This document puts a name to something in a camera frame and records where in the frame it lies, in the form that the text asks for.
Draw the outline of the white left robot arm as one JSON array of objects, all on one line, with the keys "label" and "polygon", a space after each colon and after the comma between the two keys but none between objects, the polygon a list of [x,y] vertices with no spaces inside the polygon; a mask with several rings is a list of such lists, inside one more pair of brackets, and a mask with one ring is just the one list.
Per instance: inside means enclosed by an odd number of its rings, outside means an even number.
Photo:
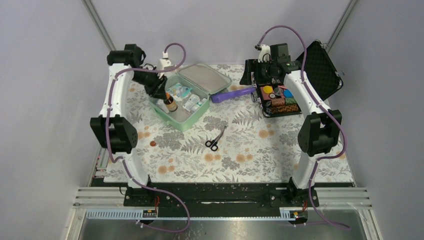
[{"label": "white left robot arm", "polygon": [[127,185],[138,189],[136,199],[144,206],[152,204],[155,192],[146,187],[150,177],[136,160],[138,132],[126,115],[127,94],[132,83],[144,86],[154,99],[165,99],[167,77],[156,68],[142,68],[145,52],[136,44],[126,44],[122,50],[107,55],[108,85],[104,103],[97,117],[90,119],[90,127],[100,146],[107,150],[109,159],[123,167]]}]

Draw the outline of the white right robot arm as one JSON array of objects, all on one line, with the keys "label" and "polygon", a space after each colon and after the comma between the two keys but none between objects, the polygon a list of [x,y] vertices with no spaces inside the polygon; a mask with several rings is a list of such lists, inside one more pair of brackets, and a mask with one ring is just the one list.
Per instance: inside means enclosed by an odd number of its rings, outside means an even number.
[{"label": "white right robot arm", "polygon": [[245,62],[241,85],[258,85],[261,81],[277,79],[292,93],[304,122],[298,133],[298,144],[302,150],[299,168],[294,171],[291,181],[294,188],[287,191],[287,201],[293,206],[301,205],[307,194],[304,189],[312,188],[318,163],[330,159],[328,153],[337,145],[339,137],[345,134],[341,128],[342,114],[332,110],[319,96],[310,83],[305,67],[308,48],[304,48],[301,62],[292,61],[285,43],[276,45],[257,44],[257,59]]}]

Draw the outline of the blue white wipes packet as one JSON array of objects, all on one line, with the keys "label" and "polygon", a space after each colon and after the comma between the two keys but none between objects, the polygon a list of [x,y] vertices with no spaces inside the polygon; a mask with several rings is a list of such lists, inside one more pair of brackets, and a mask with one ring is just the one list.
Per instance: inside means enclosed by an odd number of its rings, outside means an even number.
[{"label": "blue white wipes packet", "polygon": [[174,97],[185,98],[191,93],[192,88],[182,85],[181,83],[176,83],[170,88],[170,92]]}]

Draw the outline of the brown bottle orange cap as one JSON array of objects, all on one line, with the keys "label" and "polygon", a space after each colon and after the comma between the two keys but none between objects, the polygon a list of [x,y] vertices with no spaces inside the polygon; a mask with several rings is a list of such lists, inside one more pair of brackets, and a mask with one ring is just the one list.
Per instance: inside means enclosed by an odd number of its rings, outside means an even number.
[{"label": "brown bottle orange cap", "polygon": [[169,112],[175,112],[178,109],[177,103],[168,92],[165,93],[165,100],[163,102]]}]

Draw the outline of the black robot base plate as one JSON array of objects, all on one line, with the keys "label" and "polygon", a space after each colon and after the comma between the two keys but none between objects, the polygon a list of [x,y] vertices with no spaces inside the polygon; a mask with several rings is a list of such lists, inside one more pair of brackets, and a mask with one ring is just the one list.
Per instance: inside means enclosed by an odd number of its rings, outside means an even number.
[{"label": "black robot base plate", "polygon": [[125,207],[152,207],[159,217],[278,217],[280,208],[318,207],[317,192],[290,183],[165,183],[129,187]]}]

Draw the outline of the mint green medicine case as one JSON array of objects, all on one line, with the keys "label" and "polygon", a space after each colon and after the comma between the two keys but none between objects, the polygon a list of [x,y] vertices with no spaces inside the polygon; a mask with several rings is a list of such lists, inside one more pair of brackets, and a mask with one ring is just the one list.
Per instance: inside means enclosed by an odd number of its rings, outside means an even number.
[{"label": "mint green medicine case", "polygon": [[231,83],[230,77],[206,64],[192,64],[178,70],[166,82],[165,91],[174,99],[175,111],[169,110],[161,99],[150,98],[149,104],[159,119],[184,132],[208,110],[211,96]]}]

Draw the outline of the black scissors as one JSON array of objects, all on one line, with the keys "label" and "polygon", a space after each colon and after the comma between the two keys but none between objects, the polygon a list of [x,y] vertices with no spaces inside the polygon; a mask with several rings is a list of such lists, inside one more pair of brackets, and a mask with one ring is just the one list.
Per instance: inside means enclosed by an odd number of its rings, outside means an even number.
[{"label": "black scissors", "polygon": [[219,142],[219,140],[222,138],[222,136],[224,135],[224,133],[225,133],[225,130],[227,129],[227,126],[225,125],[223,128],[222,128],[222,130],[220,131],[220,133],[219,133],[219,135],[217,136],[217,137],[215,137],[214,139],[212,139],[212,140],[207,140],[206,142],[205,142],[205,146],[207,147],[207,148],[209,148],[210,150],[212,150],[213,152],[216,152],[217,150],[218,150],[218,142]]}]

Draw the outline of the white bottle green label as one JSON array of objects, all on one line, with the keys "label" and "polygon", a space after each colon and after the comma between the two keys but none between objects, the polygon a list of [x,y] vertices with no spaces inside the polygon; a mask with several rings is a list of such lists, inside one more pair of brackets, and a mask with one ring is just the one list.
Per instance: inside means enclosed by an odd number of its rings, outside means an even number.
[{"label": "white bottle green label", "polygon": [[205,102],[207,101],[206,98],[201,99],[200,101],[198,101],[197,103],[195,103],[192,108],[190,109],[191,112],[196,112]]}]

